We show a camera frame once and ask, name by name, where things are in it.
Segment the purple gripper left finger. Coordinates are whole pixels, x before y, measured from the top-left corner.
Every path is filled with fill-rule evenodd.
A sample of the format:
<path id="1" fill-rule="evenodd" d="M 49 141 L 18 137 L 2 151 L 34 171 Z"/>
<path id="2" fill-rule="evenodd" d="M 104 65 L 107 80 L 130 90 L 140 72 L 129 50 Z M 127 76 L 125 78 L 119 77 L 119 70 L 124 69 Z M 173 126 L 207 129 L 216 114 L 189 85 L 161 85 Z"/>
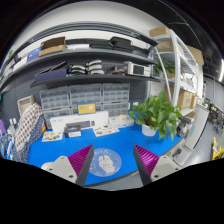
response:
<path id="1" fill-rule="evenodd" d="M 89 145 L 70 156 L 60 156 L 54 162 L 46 162 L 41 168 L 72 183 L 83 186 L 93 156 L 94 147 Z"/>

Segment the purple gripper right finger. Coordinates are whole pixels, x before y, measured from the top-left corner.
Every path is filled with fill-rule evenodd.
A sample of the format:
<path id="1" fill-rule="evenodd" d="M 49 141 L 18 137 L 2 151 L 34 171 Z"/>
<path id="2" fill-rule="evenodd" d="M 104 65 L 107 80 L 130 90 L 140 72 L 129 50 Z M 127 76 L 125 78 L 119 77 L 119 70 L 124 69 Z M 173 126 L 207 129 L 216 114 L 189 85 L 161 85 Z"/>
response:
<path id="1" fill-rule="evenodd" d="M 157 156 L 139 145 L 134 145 L 133 155 L 143 185 L 148 185 L 180 170 L 180 167 L 168 156 Z"/>

